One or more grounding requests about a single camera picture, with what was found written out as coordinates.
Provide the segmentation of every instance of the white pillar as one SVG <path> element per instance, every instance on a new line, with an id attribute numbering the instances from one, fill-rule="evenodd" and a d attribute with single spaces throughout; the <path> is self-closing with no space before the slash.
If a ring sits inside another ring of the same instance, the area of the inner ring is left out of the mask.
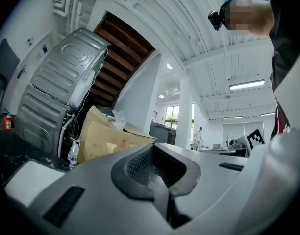
<path id="1" fill-rule="evenodd" d="M 175 145 L 189 149 L 192 124 L 192 91 L 188 77 L 180 81 L 180 100 Z"/>

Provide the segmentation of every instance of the fire extinguisher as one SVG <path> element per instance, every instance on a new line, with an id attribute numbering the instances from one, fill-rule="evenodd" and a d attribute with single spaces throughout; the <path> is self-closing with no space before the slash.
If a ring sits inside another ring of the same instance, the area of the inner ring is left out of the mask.
<path id="1" fill-rule="evenodd" d="M 2 130 L 11 130 L 12 126 L 13 126 L 13 118 L 9 113 L 7 113 L 7 115 L 3 117 Z"/>

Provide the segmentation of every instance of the cardboard box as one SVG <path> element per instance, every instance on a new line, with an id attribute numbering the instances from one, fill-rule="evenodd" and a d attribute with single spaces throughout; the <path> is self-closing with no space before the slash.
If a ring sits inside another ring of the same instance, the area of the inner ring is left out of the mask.
<path id="1" fill-rule="evenodd" d="M 221 148 L 220 144 L 213 144 L 212 150 L 215 151 L 216 148 Z"/>
<path id="2" fill-rule="evenodd" d="M 95 106 L 90 108 L 80 134 L 79 163 L 155 140 L 129 123 L 123 131 L 114 130 L 108 127 L 108 121 L 112 121 L 112 118 Z"/>

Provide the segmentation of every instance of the fluorescent light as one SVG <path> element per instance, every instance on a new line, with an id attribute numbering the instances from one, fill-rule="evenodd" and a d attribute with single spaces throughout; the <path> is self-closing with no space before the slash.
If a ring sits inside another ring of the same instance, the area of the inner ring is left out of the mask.
<path id="1" fill-rule="evenodd" d="M 275 114 L 275 112 L 266 113 L 266 114 L 261 114 L 260 116 L 263 117 L 263 116 L 268 116 L 268 115 L 273 115 L 273 114 Z"/>
<path id="2" fill-rule="evenodd" d="M 233 119 L 233 118 L 243 118 L 243 116 L 238 116 L 238 117 L 224 117 L 223 119 Z"/>
<path id="3" fill-rule="evenodd" d="M 254 86 L 260 86 L 264 85 L 265 80 L 257 80 L 257 81 L 252 81 L 248 83 L 241 83 L 241 84 L 233 84 L 229 86 L 229 90 L 238 90 L 238 89 L 243 89 L 243 88 L 249 88 L 249 87 L 254 87 Z"/>

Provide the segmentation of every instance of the window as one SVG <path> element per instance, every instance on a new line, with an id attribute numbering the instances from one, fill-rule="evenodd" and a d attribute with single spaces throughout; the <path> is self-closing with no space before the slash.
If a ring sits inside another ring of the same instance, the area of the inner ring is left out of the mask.
<path id="1" fill-rule="evenodd" d="M 194 115 L 195 115 L 195 113 L 194 113 L 195 112 L 194 107 L 195 107 L 195 105 L 193 104 L 192 122 L 194 122 Z M 167 107 L 166 108 L 165 121 L 164 121 L 165 126 L 177 130 L 178 113 L 179 113 L 179 105 L 172 106 L 172 107 Z"/>

